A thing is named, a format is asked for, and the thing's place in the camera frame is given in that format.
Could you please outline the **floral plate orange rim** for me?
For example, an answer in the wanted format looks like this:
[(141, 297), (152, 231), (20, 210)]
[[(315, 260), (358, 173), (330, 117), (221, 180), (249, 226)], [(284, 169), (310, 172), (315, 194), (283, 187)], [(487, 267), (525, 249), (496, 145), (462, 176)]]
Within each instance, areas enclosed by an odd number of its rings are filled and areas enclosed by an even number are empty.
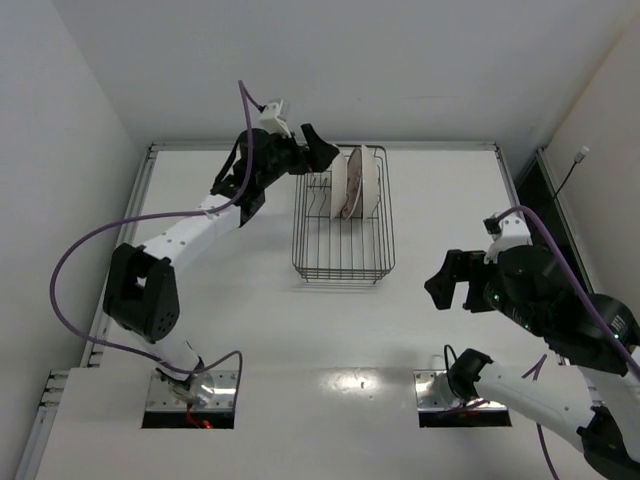
[(372, 151), (365, 145), (361, 146), (362, 167), (362, 216), (368, 219), (379, 201), (379, 171), (377, 161)]
[(339, 152), (331, 164), (331, 218), (338, 218), (346, 203), (347, 175), (347, 159), (342, 152)]

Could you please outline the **white plate orange sunburst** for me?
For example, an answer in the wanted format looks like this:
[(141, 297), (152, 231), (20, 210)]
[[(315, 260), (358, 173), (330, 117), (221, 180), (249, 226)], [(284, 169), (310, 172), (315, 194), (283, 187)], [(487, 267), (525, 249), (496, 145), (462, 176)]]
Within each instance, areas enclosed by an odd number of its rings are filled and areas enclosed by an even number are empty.
[(362, 148), (356, 147), (347, 161), (346, 201), (341, 218), (350, 219), (356, 211), (362, 189)]

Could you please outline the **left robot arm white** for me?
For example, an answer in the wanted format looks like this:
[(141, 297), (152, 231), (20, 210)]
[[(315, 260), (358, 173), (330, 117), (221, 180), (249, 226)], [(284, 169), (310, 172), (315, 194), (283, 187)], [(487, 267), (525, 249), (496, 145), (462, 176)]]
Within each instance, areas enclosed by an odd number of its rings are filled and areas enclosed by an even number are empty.
[(178, 278), (216, 240), (248, 223), (264, 205), (266, 189), (282, 176), (331, 167), (339, 148), (309, 124), (302, 133), (303, 145), (259, 128), (242, 132), (195, 214), (139, 245), (123, 243), (112, 254), (104, 313), (154, 357), (161, 379), (187, 401), (209, 392), (211, 377), (176, 331)]

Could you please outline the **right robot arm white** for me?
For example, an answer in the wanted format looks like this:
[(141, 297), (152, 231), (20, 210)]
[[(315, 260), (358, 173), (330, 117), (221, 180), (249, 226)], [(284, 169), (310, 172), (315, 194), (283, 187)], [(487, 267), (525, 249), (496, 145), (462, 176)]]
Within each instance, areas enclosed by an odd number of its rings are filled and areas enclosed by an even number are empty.
[(455, 414), (496, 402), (547, 429), (576, 449), (606, 479), (639, 476), (639, 374), (633, 355), (639, 323), (621, 301), (571, 286), (547, 248), (519, 245), (489, 257), (453, 249), (424, 288), (435, 307), (451, 307), (455, 287), (468, 286), (471, 313), (496, 312), (566, 359), (588, 389), (556, 392), (540, 382), (546, 358), (514, 374), (489, 354), (467, 348), (444, 357), (432, 381), (435, 405)]

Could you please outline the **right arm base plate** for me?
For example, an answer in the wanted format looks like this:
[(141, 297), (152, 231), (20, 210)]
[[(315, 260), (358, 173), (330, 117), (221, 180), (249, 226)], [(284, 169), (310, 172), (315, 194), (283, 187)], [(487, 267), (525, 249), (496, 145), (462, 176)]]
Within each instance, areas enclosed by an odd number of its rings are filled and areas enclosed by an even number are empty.
[(460, 400), (449, 388), (444, 370), (414, 370), (414, 388), (419, 412), (507, 411), (507, 407), (482, 398)]

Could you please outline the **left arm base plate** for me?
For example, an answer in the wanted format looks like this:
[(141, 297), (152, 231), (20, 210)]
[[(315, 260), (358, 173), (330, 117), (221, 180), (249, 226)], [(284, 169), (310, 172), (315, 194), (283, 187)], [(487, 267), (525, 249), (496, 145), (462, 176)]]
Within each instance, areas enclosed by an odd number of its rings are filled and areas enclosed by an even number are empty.
[(210, 370), (191, 381), (190, 387), (172, 384), (160, 372), (151, 376), (145, 407), (147, 412), (176, 413), (188, 406), (197, 413), (231, 412), (239, 385), (238, 370)]

